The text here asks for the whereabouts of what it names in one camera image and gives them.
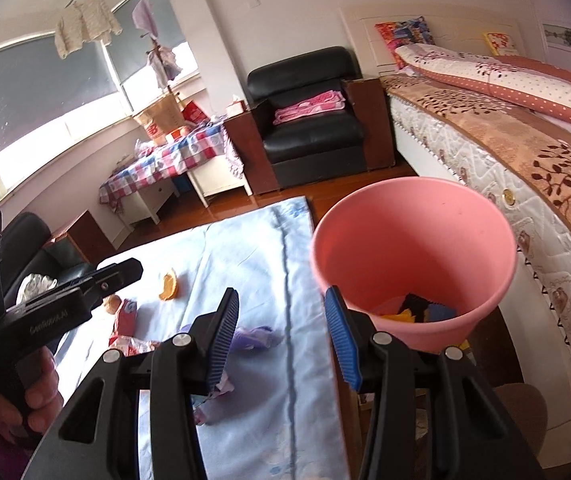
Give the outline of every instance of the window blind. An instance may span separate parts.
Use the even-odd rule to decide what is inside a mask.
[[[112,37],[108,52],[121,83],[146,66],[146,53],[152,48],[150,39],[141,37],[145,32],[134,27],[132,22],[132,11],[139,1],[141,0],[127,0],[115,10],[115,16],[123,27],[123,32],[119,36]],[[159,30],[159,43],[169,48],[175,48],[183,43],[186,38],[181,32],[170,0],[150,0],[150,7]]]
[[[0,151],[116,91],[98,43],[86,43],[63,60],[52,36],[0,50]]]

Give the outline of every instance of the bed frame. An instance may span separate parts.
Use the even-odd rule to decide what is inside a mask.
[[[406,2],[351,6],[341,16],[363,77],[395,72],[396,66],[374,25],[425,16],[438,46],[458,52],[490,56],[484,32],[509,34],[519,52],[527,55],[516,20],[495,12],[443,4]],[[460,182],[438,157],[395,123],[397,149],[421,176]],[[519,253],[517,273],[499,304],[517,352],[523,379],[536,386],[546,400],[549,423],[539,461],[543,467],[571,462],[571,355],[549,311],[547,295]]]

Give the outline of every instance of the black leather armchair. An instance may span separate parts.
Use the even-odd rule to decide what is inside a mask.
[[[34,213],[21,213],[2,232],[1,276],[6,308],[16,304],[19,285],[29,274],[42,274],[67,283],[96,266],[86,262],[69,240],[44,247],[52,238],[46,223]]]
[[[355,84],[365,82],[359,77],[352,55],[342,46],[301,54],[250,72],[251,110],[230,118],[226,128],[255,192],[394,165],[383,88],[378,80],[368,80],[370,85],[357,88]],[[347,97],[344,110],[273,124],[277,109],[328,90]],[[356,95],[376,102],[374,108],[378,108],[371,103],[364,105],[363,99],[358,105]]]

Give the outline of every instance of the brown bedspread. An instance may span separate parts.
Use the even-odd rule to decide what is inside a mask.
[[[390,95],[481,145],[532,187],[571,230],[570,133],[527,108],[425,77],[392,75],[381,80]]]

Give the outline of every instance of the pink bucket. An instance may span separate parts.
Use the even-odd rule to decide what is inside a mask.
[[[364,187],[321,220],[312,239],[312,272],[325,292],[338,285],[345,303],[378,330],[411,348],[438,352],[462,343],[499,304],[515,273],[510,225],[479,193],[447,180],[411,176]],[[446,321],[404,323],[408,293],[456,309]]]

